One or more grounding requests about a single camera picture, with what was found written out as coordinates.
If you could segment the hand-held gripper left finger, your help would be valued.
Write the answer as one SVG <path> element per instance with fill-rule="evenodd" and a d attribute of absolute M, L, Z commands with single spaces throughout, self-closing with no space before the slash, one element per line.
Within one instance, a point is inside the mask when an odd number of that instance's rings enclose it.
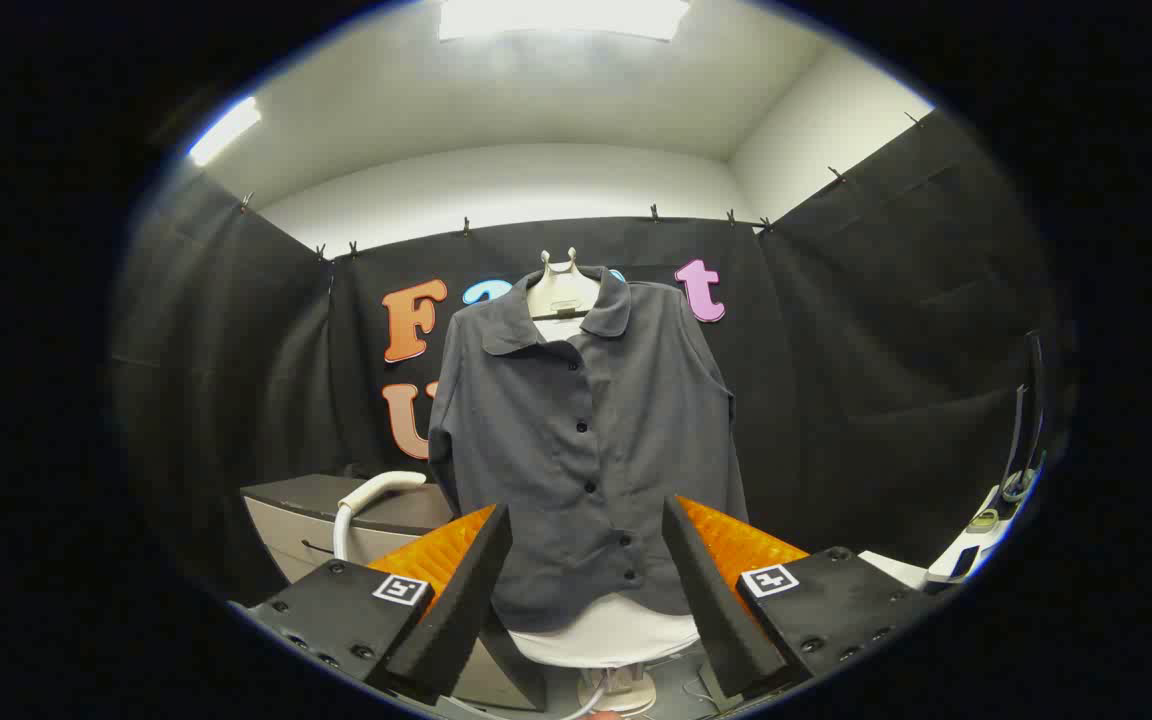
<path fill-rule="evenodd" d="M 230 612 L 329 679 L 433 706 L 465 669 L 511 539 L 509 507 L 493 503 L 367 564 L 326 560 Z"/>

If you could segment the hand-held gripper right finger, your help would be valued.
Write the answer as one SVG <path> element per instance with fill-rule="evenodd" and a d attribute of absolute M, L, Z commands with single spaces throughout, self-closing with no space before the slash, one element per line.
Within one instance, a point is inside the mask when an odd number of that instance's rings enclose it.
<path fill-rule="evenodd" d="M 840 673 L 937 609 L 849 548 L 808 553 L 690 498 L 664 501 L 660 532 L 728 696 Z"/>

